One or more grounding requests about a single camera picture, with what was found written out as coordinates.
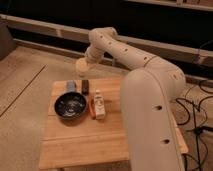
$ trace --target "black bowl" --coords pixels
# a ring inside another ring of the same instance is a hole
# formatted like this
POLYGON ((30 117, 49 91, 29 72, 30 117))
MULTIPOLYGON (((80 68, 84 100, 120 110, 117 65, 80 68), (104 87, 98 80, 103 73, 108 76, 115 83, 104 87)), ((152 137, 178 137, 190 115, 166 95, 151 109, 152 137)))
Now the black bowl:
POLYGON ((74 119, 85 113, 87 101, 82 94, 69 92, 60 96, 54 107, 62 119, 74 119))

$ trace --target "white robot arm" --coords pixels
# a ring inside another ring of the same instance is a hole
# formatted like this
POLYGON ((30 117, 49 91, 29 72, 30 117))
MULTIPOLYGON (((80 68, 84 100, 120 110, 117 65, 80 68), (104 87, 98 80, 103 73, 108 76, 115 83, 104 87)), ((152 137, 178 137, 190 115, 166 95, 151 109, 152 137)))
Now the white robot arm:
POLYGON ((108 52, 133 70, 124 78, 120 91, 132 170, 183 171, 169 102, 184 89, 184 74, 168 61, 116 37, 111 27, 90 31, 91 45, 85 58, 77 61, 76 69, 82 74, 108 52))

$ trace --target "speckled floor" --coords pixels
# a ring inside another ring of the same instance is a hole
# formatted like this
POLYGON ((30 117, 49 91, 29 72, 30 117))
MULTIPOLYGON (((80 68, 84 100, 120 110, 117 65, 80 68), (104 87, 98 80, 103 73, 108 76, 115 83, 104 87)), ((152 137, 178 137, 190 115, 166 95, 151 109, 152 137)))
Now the speckled floor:
MULTIPOLYGON (((0 118, 0 171, 38 171, 52 83, 56 80, 78 79, 74 62, 71 58, 25 47, 18 47, 5 60, 0 61, 0 112, 4 113, 0 118)), ((89 72, 87 78, 117 77, 126 73, 122 69, 99 65, 89 72)), ((191 98, 198 94, 198 90, 193 91, 191 98)), ((205 104, 209 112, 213 111, 211 104, 211 101, 205 104)), ((181 109, 175 105, 174 110, 181 113, 181 109)), ((193 135, 184 131, 190 124, 183 127, 183 132, 190 153, 195 155, 193 135)), ((208 124, 213 126, 213 121, 209 120, 208 124)), ((202 136, 209 147, 204 171, 212 171, 213 135, 204 133, 202 136)), ((128 162, 118 162, 66 170, 130 171, 130 167, 128 162)))

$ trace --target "plywood surface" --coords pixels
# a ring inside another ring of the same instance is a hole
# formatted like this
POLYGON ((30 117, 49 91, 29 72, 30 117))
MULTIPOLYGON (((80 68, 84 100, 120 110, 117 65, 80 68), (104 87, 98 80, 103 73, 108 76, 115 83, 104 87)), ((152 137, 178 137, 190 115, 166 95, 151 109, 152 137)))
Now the plywood surface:
MULTIPOLYGON (((40 169, 89 165, 129 159, 123 129, 119 89, 122 78, 91 79, 90 92, 100 89, 105 99, 107 116, 102 121, 92 120, 89 112, 73 121, 62 121, 53 105, 66 92, 66 81, 55 82, 51 95, 46 129, 40 155, 40 169)), ((76 81, 80 91, 81 82, 76 81)), ((182 153, 188 151, 176 127, 182 153)))

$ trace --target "table leg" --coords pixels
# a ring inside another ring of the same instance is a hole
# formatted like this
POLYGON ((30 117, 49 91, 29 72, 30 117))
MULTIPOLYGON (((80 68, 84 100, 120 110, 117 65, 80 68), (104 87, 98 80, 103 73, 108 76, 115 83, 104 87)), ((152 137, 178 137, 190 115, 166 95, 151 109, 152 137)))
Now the table leg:
POLYGON ((64 168, 59 168, 59 169, 57 169, 57 171, 65 171, 65 169, 64 168))

